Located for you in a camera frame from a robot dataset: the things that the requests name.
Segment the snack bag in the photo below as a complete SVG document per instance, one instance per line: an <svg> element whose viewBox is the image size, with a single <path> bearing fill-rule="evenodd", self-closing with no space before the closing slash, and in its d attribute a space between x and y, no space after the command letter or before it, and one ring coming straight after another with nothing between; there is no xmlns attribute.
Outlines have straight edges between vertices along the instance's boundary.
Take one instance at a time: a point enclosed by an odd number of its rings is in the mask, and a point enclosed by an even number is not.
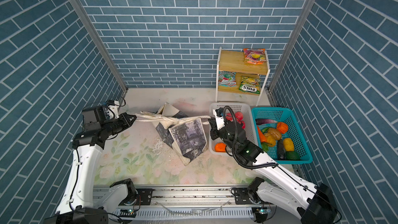
<svg viewBox="0 0 398 224"><path fill-rule="evenodd" d="M242 82L240 83L239 90L242 92L260 94L260 79L242 76Z"/></svg>
<svg viewBox="0 0 398 224"><path fill-rule="evenodd" d="M244 48L243 52L245 54L245 62L247 63L263 64L266 62L266 50L263 48L256 50Z"/></svg>
<svg viewBox="0 0 398 224"><path fill-rule="evenodd" d="M236 86L235 79L236 72L219 71L218 72L218 85L225 87Z"/></svg>

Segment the white plastic basket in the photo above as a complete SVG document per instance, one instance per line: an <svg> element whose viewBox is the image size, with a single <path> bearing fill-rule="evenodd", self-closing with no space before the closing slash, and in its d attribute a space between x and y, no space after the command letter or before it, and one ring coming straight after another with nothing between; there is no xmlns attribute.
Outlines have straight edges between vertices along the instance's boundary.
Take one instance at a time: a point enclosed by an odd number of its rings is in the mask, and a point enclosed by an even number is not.
<svg viewBox="0 0 398 224"><path fill-rule="evenodd" d="M217 108L225 107L225 106L230 106L234 112L241 112L243 114L243 121L246 124L246 127L245 127L246 138L248 140L250 140L250 142L252 142L256 146L258 146L257 137L256 137L257 130L256 130L256 126L254 125L254 122L253 122L253 117L251 115L250 106L248 104L238 103L238 102L214 102L214 103L210 104L210 108L209 108L210 114L209 115L211 117L214 117L213 109L217 109ZM212 140L210 137L210 133L209 133L209 150L210 150L210 152L213 154L216 154L216 155L228 156L228 154L225 152L216 152L214 150L214 146L217 143L222 143L222 140L220 138Z"/></svg>

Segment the blue brick wall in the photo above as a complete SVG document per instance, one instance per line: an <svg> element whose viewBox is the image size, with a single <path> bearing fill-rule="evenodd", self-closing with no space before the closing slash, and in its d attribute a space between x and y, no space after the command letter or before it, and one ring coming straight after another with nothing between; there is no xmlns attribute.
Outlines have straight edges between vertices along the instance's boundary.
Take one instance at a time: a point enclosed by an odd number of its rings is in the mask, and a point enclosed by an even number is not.
<svg viewBox="0 0 398 224"><path fill-rule="evenodd" d="M129 87L215 87L218 48L268 49L273 75L305 0L81 0Z"/></svg>
<svg viewBox="0 0 398 224"><path fill-rule="evenodd" d="M0 0L0 223L54 214L87 102L121 94L67 0Z"/></svg>
<svg viewBox="0 0 398 224"><path fill-rule="evenodd" d="M275 87L348 223L398 223L398 0L316 0Z"/></svg>

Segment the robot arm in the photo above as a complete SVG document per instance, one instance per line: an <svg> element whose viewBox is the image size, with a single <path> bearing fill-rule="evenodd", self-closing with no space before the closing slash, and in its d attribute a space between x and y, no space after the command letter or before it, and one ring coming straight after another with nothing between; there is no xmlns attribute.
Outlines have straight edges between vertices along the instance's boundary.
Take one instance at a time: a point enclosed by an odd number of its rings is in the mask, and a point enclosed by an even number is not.
<svg viewBox="0 0 398 224"><path fill-rule="evenodd" d="M226 121L226 110L231 112L233 121ZM248 187L252 202L260 200L272 202L301 219L303 224L332 224L337 208L333 193L324 184L315 184L296 176L273 160L267 153L246 139L246 132L236 122L231 107L214 109L214 119L209 119L211 137L220 137L227 147L231 148L236 162L244 168L269 178L280 188L256 179Z"/></svg>
<svg viewBox="0 0 398 224"><path fill-rule="evenodd" d="M108 193L93 205L94 177L105 141L131 127L137 118L127 113L118 114L117 101L107 101L107 104L109 107L102 105L82 110L83 131L72 140L73 161L66 189L55 216L45 219L44 224L106 224L107 213L112 213L121 201L137 200L131 179L126 179L113 183Z"/></svg>

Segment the wooden shelf board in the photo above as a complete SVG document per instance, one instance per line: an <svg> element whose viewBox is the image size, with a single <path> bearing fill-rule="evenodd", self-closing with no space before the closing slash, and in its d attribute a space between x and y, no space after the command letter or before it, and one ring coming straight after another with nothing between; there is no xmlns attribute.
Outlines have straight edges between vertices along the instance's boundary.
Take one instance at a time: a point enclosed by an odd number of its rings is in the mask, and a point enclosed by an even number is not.
<svg viewBox="0 0 398 224"><path fill-rule="evenodd" d="M250 64L244 62L243 52L230 51L230 50L221 51L219 69L221 71L260 74L260 75L266 75L268 72L268 67L266 62L257 65Z"/></svg>
<svg viewBox="0 0 398 224"><path fill-rule="evenodd" d="M234 86L234 87L225 87L225 86L220 86L219 85L218 86L218 91L219 92L227 92L227 93L241 93L241 94L249 94L249 95L257 95L257 96L259 96L259 94L247 93L247 92L242 92L241 90L239 90L240 82L242 81L242 76L249 76L249 77L253 77L253 78L257 78L257 79L260 78L258 75L254 75L254 74L236 73L236 76L235 76L236 86Z"/></svg>

